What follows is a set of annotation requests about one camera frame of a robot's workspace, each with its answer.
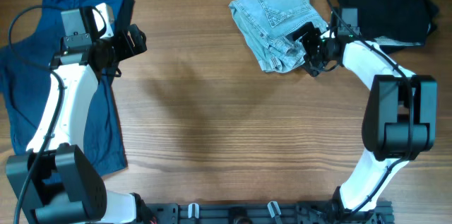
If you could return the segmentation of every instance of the jeans back pocket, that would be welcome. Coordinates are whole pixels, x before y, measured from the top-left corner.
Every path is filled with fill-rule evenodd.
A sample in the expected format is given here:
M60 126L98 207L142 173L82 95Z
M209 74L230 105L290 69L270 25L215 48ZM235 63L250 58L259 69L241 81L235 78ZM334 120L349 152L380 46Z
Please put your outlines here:
M309 11L311 7L305 0L259 0L259 3L272 28L292 16Z

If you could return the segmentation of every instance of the wooden table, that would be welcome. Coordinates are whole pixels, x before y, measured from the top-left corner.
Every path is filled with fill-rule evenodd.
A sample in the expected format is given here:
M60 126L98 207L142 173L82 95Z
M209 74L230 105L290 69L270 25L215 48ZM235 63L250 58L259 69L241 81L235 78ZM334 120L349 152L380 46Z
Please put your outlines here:
M318 78L265 74L232 20L231 1L136 0L132 21L148 51L122 62L112 86L129 167L104 177L108 189L149 203L327 200L353 171L369 91L345 69ZM425 47L393 55L439 84L433 149L381 196L393 201L400 224L452 222L452 0L433 1L439 29ZM0 0L0 45L17 12L40 2ZM311 3L329 20L325 0ZM14 40L31 34L39 17L21 18ZM0 99L0 223L11 223L16 197L4 166L14 152Z

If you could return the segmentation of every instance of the black garment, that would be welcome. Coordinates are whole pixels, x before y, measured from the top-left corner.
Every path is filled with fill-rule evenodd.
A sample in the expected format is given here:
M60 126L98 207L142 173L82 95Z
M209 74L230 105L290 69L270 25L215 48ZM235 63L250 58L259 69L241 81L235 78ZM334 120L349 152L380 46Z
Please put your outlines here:
M432 18L439 12L430 0L338 0L343 7L358 8L363 37L385 36L401 42L424 43L436 29Z

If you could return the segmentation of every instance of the denim fabric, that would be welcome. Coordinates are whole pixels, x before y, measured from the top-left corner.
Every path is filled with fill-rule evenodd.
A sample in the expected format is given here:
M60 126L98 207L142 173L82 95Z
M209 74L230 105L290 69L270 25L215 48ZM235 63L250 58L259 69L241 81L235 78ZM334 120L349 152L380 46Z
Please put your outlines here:
M292 33L308 22L321 32L328 26L309 0L234 0L229 8L265 72L285 73L302 65L306 52Z

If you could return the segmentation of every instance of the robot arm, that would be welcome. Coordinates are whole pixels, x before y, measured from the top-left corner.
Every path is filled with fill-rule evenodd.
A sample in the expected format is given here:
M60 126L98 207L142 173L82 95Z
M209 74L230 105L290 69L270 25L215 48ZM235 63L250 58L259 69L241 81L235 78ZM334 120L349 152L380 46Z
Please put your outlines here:
M368 44L373 45L382 52L376 43L368 42ZM399 158L390 158L390 155L397 155L394 153L401 153L405 150L403 147L406 146L406 142L408 141L408 126L406 120L403 119L403 116L398 117L398 106L399 102L402 100L401 97L398 96L400 84L397 84L398 81L395 78L400 78L401 75L394 71L393 67L385 59L380 55L373 53L361 42L356 41L345 45L342 64L345 68L355 73L363 84L371 90L371 96L369 97L362 128L363 142L366 148L352 175L340 187L340 200L343 208L354 210L366 200L368 195L375 190L377 184L384 179L387 169L401 158L400 154ZM436 116L436 83L430 77L418 77L413 72L404 69L401 66L399 66L399 69L410 78L414 84L413 88L416 99L415 116L418 120L415 121L415 135L413 141L418 154L421 151L428 151L433 145L434 119L432 119L432 117ZM382 85L384 84L384 81L382 80L383 75L386 75L386 78L393 79L386 82L386 84L391 84L389 87ZM378 96L378 103L381 108L389 109L389 111L374 111L374 109L372 109L371 105L373 105L374 102L372 102L371 98L375 97L376 91L380 93L381 90L386 90L386 92L383 93L383 95ZM432 108L428 108L425 105L424 107L420 106L421 94L425 100L433 100ZM381 134L384 135L380 135L383 137L383 143L378 145L378 147L383 147L384 144L388 147L384 154L381 154L381 150L377 149L374 142L371 142L377 141L379 138L369 137L369 133L375 134L376 130L379 129L380 131L383 129L383 133ZM391 141L397 141L399 146L388 146ZM397 171L407 164L408 161L403 161L394 166L391 173L384 180L383 185L378 189L371 201L364 205L359 211L365 212L374 209L376 207L376 200L386 185Z
M67 50L57 52L51 62L51 67L64 80L65 96L62 110L54 130L54 138L50 141L42 160L42 167L38 177L34 178L28 187L23 203L23 211L29 223L75 223L81 221L98 221L99 223L153 223L153 213L136 194L117 194L105 189L102 178L96 173L83 154L83 132L88 116L93 94L97 90L102 69L140 54L146 50L145 36L136 25L117 36L112 36L111 29L100 31L103 24L97 23L94 13L84 8L80 10L64 11L62 13L66 34L78 33L64 38ZM90 30L89 22L96 22L96 31ZM408 126L406 117L398 114L399 104L404 102L403 84L387 61L368 50L360 42L348 42L341 46L326 40L322 44L319 33L312 29L303 41L309 42L305 46L307 71L312 68L324 68L330 60L336 60L340 65L351 70L368 87L371 92L364 116L362 135L364 152L350 178L344 182L333 196L334 211L327 210L328 219L332 222L342 219L342 215L353 211L366 200L376 188L369 203L360 212L371 212L376 206L376 199L384 190L400 168L408 161L397 164L389 176L385 177L388 167L404 156L407 148ZM404 68L401 71L410 78L415 101L415 125L412 142L413 154L408 160L414 160L422 151L428 151L434 142L436 117L436 82L428 76L416 76ZM27 149L37 151L42 145L44 131L49 125L50 117L55 109L58 95L57 82L52 80L44 114L40 126L29 143ZM28 174L28 163L35 154L28 151L26 155L11 156L6 164L6 174L16 196L20 194L23 180ZM42 180L50 176L51 172L61 175L58 187L47 187ZM188 219L196 222L202 218L202 211L197 204L188 207ZM179 209L173 205L170 219L173 223ZM269 204L271 218L276 223L282 223L282 213L276 202ZM212 211L209 214L220 214L223 223L224 211ZM247 223L252 221L246 216L245 206L237 209L230 206L229 218L236 217Z

